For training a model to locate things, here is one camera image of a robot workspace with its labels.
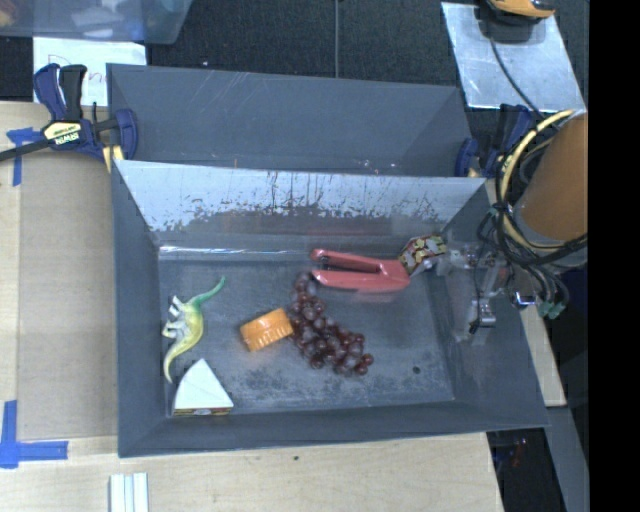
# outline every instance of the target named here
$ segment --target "bin floor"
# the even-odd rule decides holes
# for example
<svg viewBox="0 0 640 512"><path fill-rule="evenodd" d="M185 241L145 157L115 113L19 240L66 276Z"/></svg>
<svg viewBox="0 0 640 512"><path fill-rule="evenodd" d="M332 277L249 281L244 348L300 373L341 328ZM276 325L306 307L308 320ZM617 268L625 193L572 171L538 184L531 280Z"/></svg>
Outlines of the bin floor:
<svg viewBox="0 0 640 512"><path fill-rule="evenodd" d="M231 396L232 414L319 410L433 403L454 399L443 340L438 339L427 293L428 279L418 276L393 294L358 294L319 286L326 314L353 332L365 335L365 352L375 362L364 376L345 377L330 365L312 369L289 339L256 352L242 341L240 326L290 302L293 282L312 263L300 255L275 261L264 255L210 254L180 256L159 262L162 323L174 295L186 301L212 288L222 276L225 287L205 302L205 332L190 351L174 360L179 379L204 358ZM158 360L171 340L163 338ZM175 388L166 385L167 411Z"/></svg>

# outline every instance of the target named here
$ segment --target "white triangle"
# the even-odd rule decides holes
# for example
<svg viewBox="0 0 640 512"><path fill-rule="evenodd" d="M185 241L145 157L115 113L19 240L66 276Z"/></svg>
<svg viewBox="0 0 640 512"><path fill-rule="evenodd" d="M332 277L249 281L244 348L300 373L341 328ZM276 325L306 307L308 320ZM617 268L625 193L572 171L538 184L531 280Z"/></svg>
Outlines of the white triangle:
<svg viewBox="0 0 640 512"><path fill-rule="evenodd" d="M233 402L204 359L195 363L180 380L173 401L174 415L227 414Z"/></svg>

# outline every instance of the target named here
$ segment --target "blue tape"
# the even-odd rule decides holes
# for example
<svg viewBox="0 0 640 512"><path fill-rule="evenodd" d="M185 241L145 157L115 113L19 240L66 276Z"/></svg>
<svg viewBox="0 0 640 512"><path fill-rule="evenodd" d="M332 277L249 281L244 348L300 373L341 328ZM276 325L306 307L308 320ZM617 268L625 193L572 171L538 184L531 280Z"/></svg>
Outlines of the blue tape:
<svg viewBox="0 0 640 512"><path fill-rule="evenodd" d="M15 469L22 461L65 460L69 441L21 443L16 441L18 402L4 403L2 438L0 438L0 468Z"/></svg>
<svg viewBox="0 0 640 512"><path fill-rule="evenodd" d="M33 128L20 128L18 130L9 130L7 137L18 147L28 142L38 142L44 139L44 136ZM17 187L22 183L22 157L18 156L13 162L13 186Z"/></svg>

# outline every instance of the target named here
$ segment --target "plastic container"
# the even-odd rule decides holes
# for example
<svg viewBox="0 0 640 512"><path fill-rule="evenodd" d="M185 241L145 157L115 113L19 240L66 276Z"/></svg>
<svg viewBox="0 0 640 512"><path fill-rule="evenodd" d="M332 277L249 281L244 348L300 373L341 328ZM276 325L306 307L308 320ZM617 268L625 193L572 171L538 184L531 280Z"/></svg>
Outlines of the plastic container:
<svg viewBox="0 0 640 512"><path fill-rule="evenodd" d="M0 35L172 44L192 0L3 0Z"/></svg>

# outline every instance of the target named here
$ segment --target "black floor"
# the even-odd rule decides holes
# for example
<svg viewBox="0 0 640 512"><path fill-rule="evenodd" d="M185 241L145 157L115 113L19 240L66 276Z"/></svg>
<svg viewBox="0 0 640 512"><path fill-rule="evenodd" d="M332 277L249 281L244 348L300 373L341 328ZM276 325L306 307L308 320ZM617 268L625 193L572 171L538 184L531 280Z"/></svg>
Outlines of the black floor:
<svg viewBox="0 0 640 512"><path fill-rule="evenodd" d="M147 46L149 64L459 85L440 4L340 1L336 46L334 0L194 0L175 44ZM556 0L556 5L556 21L588 105L590 5L588 0ZM0 99L30 101L32 72L31 40L0 37ZM494 133L496 112L467 113L474 136ZM577 302L547 326L560 366L587 346L586 286L574 290ZM565 384L575 388L576 378L579 383L579 375L569 375ZM588 458L588 401L576 403L572 412ZM490 433L489 440L507 512L566 510L543 430Z"/></svg>

